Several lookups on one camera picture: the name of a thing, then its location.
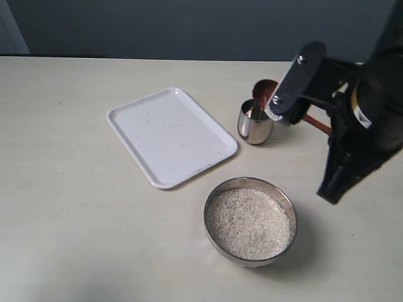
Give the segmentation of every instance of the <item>white table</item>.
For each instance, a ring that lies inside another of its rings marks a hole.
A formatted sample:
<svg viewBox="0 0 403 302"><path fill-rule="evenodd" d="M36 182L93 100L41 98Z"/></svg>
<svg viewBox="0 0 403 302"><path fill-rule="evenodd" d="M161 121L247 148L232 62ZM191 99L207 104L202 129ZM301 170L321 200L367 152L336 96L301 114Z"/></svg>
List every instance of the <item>white table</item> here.
<svg viewBox="0 0 403 302"><path fill-rule="evenodd" d="M263 147L237 135L253 84L288 65L0 58L0 301L402 301L403 157L331 206L315 195L324 134L277 127ZM239 153L161 191L105 114L170 86L192 95ZM272 182L295 203L295 245L272 266L237 267L205 236L207 195L236 176Z"/></svg>

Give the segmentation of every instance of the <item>uncooked rice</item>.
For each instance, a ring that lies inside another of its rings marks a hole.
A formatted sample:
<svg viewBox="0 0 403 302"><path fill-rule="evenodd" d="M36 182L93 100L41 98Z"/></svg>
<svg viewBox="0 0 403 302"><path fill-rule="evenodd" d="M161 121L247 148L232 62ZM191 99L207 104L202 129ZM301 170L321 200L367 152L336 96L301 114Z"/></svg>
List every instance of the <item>uncooked rice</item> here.
<svg viewBox="0 0 403 302"><path fill-rule="evenodd" d="M254 189L219 194L207 211L207 228L225 251L247 260L271 258L290 239L290 220L281 206Z"/></svg>

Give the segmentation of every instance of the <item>white tray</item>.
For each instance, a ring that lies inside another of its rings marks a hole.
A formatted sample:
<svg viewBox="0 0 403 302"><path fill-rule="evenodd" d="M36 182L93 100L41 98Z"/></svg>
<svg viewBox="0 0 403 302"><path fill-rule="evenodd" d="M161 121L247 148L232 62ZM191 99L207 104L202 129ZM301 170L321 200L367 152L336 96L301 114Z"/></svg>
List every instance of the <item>white tray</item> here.
<svg viewBox="0 0 403 302"><path fill-rule="evenodd" d="M169 189L234 155L238 145L198 103L169 88L106 115L150 182Z"/></svg>

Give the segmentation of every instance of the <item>stainless steel cup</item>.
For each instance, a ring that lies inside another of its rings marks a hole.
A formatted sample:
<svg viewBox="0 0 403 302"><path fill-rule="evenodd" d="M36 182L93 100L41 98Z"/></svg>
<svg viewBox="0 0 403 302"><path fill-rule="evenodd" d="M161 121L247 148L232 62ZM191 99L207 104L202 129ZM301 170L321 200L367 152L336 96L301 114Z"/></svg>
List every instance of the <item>stainless steel cup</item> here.
<svg viewBox="0 0 403 302"><path fill-rule="evenodd" d="M273 132L275 122L253 99L245 101L239 112L238 134L247 143L257 145L265 142Z"/></svg>

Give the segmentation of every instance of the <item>screw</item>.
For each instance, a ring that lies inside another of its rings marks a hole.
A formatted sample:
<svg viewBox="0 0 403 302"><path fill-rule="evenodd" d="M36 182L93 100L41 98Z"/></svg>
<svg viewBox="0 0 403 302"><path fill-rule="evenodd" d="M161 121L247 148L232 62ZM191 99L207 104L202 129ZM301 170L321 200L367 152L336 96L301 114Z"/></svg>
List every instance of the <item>screw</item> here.
<svg viewBox="0 0 403 302"><path fill-rule="evenodd" d="M278 96L273 96L274 105L278 105L281 103L281 99Z"/></svg>
<svg viewBox="0 0 403 302"><path fill-rule="evenodd" d="M299 55L297 58L297 63L301 65L303 62L304 62L304 57Z"/></svg>

